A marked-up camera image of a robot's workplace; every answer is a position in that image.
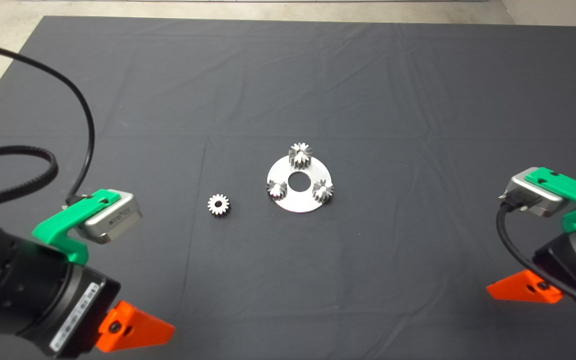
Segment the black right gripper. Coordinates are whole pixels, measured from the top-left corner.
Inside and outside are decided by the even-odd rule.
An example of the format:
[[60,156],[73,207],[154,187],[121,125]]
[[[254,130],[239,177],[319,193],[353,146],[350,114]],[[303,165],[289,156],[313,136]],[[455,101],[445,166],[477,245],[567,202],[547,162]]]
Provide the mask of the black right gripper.
[[533,262],[549,278],[543,280],[528,269],[487,286],[495,300],[554,305],[563,294],[576,300],[576,231],[564,232],[533,255]]

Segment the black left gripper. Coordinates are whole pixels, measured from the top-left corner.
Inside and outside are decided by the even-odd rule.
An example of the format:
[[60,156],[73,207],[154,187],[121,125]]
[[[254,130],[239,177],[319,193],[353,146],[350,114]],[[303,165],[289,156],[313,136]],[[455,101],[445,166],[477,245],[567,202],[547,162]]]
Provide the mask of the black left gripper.
[[39,319],[20,333],[46,356],[77,359],[94,346],[103,353],[163,346],[175,327],[119,301],[121,283],[78,264],[69,264],[57,296]]

